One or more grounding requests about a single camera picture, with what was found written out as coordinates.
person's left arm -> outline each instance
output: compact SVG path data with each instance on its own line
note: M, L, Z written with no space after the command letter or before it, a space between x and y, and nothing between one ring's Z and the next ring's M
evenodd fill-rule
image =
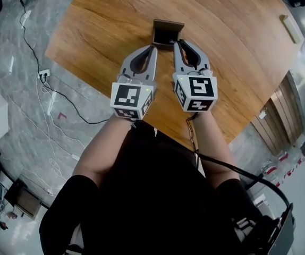
M111 116L84 150L73 175L83 175L99 187L104 176L114 165L122 143L131 129L132 122Z

person's right arm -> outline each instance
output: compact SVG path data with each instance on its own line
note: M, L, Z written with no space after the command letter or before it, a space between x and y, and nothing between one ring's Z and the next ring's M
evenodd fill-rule
M200 154L235 165L233 155L211 112L199 113L193 120L193 125ZM207 181L214 188L227 180L240 179L236 172L224 166L203 159L201 163Z

power outlet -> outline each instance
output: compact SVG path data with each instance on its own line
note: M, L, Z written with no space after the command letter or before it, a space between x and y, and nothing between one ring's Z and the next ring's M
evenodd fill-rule
M47 77L49 77L50 75L51 75L50 69L46 69L46 70L42 70L42 71L40 71L40 72L38 73L38 78L40 78L40 76L41 76L42 78L47 78Z

desk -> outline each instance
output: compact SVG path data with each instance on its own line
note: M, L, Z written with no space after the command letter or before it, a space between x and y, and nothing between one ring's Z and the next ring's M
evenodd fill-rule
M73 0L46 55L106 96L123 60L151 43L153 19L185 24L181 37L208 56L218 82L213 109L227 142L259 113L289 70L300 45L281 15L281 0ZM172 87L173 53L160 51L157 93L145 121L192 148Z

brown box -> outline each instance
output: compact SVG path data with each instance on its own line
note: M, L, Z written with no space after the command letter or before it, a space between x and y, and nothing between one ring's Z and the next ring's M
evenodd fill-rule
M158 48L172 50L174 42L180 40L184 23L154 20L151 43Z

